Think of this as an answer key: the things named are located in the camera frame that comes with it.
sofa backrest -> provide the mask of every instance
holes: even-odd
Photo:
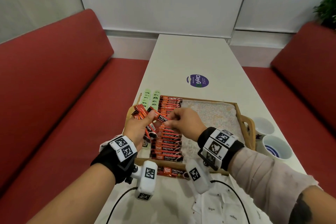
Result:
[[[306,23],[271,65],[336,130],[336,31]]]
[[[92,10],[0,44],[0,188],[112,54]]]

black wristband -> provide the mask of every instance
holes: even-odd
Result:
[[[222,166],[221,168],[225,171],[228,170],[229,164],[233,156],[236,154],[237,151],[239,151],[241,148],[244,148],[244,144],[238,140],[234,141],[234,143],[229,148],[228,152],[226,153],[225,157],[222,160]]]
[[[197,144],[202,149],[209,139],[210,135],[216,130],[214,127],[208,127],[206,130],[204,130],[200,136],[198,137]]]
[[[134,159],[136,156],[137,153],[133,154],[123,162],[120,162],[115,150],[113,150],[110,145],[107,145],[91,162],[90,166],[96,163],[103,164],[114,174],[115,183],[122,183],[128,176],[132,174]]]
[[[206,130],[204,130],[201,135],[198,137],[197,144],[202,149],[211,136],[211,134],[216,130],[214,127],[208,127]],[[229,163],[233,156],[236,154],[237,151],[239,151],[241,148],[245,147],[244,144],[240,141],[234,141],[234,143],[231,145],[231,147],[228,149],[228,152],[226,153],[225,157],[222,160],[221,168],[225,171],[228,170]]]

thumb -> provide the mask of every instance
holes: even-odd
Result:
[[[149,112],[149,114],[147,114],[147,116],[142,119],[141,121],[143,122],[144,126],[147,126],[149,123],[151,123],[153,121],[155,117],[155,112],[152,110]]]
[[[167,127],[170,127],[170,128],[179,129],[179,123],[180,123],[179,120],[168,120],[168,121],[165,121],[163,124]]]

green plant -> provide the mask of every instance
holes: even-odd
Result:
[[[336,23],[336,0],[322,0],[319,6],[314,7],[314,13],[321,21]]]

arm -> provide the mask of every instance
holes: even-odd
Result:
[[[153,118],[154,112],[150,112],[145,119],[131,118],[125,125],[123,135],[132,140],[137,151],[142,147],[145,127],[153,121]],[[40,210],[28,224],[94,223],[114,188],[115,175],[103,164],[92,165]]]
[[[178,129],[193,141],[197,141],[206,129],[197,112],[190,108],[176,108],[168,118],[172,120],[165,125]],[[275,219],[274,222],[279,223],[282,218],[289,220],[289,224],[336,223],[336,199],[317,186],[306,186],[311,181],[309,176],[281,162],[245,147],[231,159],[228,171],[255,204]],[[288,183],[294,185],[292,190],[295,192],[302,187],[294,200]],[[285,207],[288,201],[292,203],[289,211]]]

